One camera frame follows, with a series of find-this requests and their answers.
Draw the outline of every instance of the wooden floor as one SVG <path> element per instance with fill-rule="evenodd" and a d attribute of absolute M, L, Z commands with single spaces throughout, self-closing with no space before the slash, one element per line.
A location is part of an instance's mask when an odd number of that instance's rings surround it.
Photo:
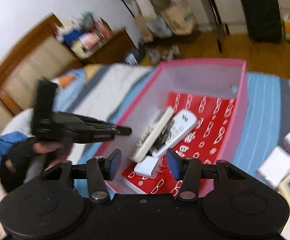
<path fill-rule="evenodd" d="M 175 40 L 157 48 L 162 52 L 171 45 L 179 46 L 180 58 L 224 57 L 240 58 L 247 61 L 249 71 L 275 74 L 290 79 L 290 44 L 255 43 L 251 44 L 248 35 L 231 35 L 222 37 L 223 54 L 218 51 L 216 36 L 202 33 L 190 40 Z"/>

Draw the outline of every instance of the metal bolt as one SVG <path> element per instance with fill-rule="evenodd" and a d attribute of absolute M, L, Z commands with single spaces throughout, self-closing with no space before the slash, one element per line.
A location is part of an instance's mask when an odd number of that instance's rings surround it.
<path fill-rule="evenodd" d="M 184 191 L 180 194 L 180 197 L 182 199 L 193 199 L 196 197 L 196 194 L 194 192 L 191 192 L 191 191 Z"/>
<path fill-rule="evenodd" d="M 102 200 L 107 198 L 107 196 L 108 196 L 107 193 L 104 191 L 97 191 L 92 194 L 92 198 L 95 200 Z"/>

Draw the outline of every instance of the brown paper bag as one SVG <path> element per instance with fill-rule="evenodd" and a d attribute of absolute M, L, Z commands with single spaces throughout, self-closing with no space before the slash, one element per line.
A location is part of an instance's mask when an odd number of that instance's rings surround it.
<path fill-rule="evenodd" d="M 193 12 L 185 0 L 169 7 L 161 15 L 176 35 L 191 34 L 197 24 Z"/>
<path fill-rule="evenodd" d="M 146 20 L 143 16 L 140 15 L 135 16 L 134 23 L 138 28 L 139 32 L 141 33 L 141 36 L 145 42 L 151 42 L 154 40 L 154 34 L 146 26 Z"/>

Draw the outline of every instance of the wooden nightstand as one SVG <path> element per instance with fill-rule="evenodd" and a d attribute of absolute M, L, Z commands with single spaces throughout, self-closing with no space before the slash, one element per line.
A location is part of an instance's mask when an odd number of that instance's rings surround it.
<path fill-rule="evenodd" d="M 114 31 L 109 40 L 103 41 L 102 44 L 88 51 L 85 58 L 79 60 L 83 65 L 120 63 L 124 61 L 126 53 L 135 48 L 126 30 L 120 29 Z"/>

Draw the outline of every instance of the black suitcase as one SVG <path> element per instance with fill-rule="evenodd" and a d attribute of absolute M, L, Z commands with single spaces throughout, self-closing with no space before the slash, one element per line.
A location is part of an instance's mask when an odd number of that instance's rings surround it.
<path fill-rule="evenodd" d="M 252 43 L 281 42 L 282 25 L 278 0 L 241 0 L 241 3 Z"/>

